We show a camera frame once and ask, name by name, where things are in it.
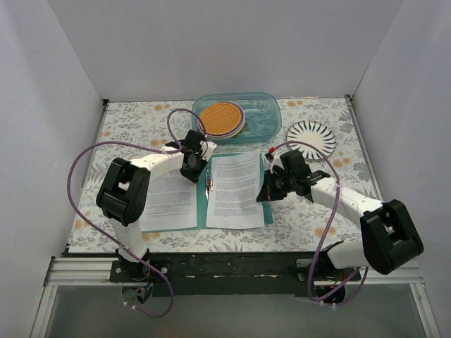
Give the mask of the teal plastic folder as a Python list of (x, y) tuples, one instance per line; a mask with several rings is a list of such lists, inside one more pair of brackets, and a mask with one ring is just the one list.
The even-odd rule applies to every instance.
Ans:
[[(197, 226), (193, 229), (185, 230), (200, 230), (206, 227), (206, 213), (208, 207), (208, 200), (206, 200), (206, 173), (202, 173), (200, 176), (200, 181), (197, 185)], [(273, 222), (273, 216), (271, 212), (271, 207), (268, 203), (261, 202), (264, 212), (264, 225), (270, 225)]]

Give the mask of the silver folder clip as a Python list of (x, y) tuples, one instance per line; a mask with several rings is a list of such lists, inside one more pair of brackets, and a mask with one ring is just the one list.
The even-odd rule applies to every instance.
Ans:
[(213, 178), (209, 169), (206, 169), (206, 200), (209, 200), (209, 194), (213, 187)]

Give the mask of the printed paper stack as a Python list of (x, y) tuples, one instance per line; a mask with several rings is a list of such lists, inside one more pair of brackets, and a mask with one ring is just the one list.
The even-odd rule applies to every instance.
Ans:
[(263, 206), (257, 201), (261, 184), (261, 155), (248, 151), (215, 156), (211, 162), (206, 227), (250, 230), (264, 226)]

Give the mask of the printed paper sheet top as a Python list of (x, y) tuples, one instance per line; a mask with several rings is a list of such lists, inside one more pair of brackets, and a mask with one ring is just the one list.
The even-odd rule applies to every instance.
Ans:
[(178, 170), (150, 182), (140, 226), (143, 232), (196, 228), (197, 185)]

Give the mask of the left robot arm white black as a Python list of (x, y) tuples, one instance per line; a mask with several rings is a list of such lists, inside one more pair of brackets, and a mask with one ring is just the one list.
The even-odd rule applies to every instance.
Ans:
[(120, 242), (117, 254), (121, 269), (132, 280), (141, 282), (150, 272), (149, 250), (140, 227), (149, 184), (174, 170), (198, 182), (216, 148), (217, 144), (200, 132), (189, 130), (184, 139), (165, 144), (155, 154), (131, 161), (115, 158), (110, 164), (96, 205), (113, 226)]

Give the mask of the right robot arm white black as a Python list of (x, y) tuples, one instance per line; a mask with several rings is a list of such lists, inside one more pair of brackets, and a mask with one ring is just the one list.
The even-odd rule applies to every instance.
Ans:
[(280, 201), (294, 192), (359, 227), (360, 241), (331, 244), (320, 252), (319, 271), (327, 280), (338, 278), (345, 268), (369, 267), (388, 275), (424, 252), (424, 244), (401, 201), (379, 201), (342, 187), (330, 174), (312, 171), (297, 150), (278, 157), (269, 151), (265, 157), (271, 168), (264, 173), (258, 202)]

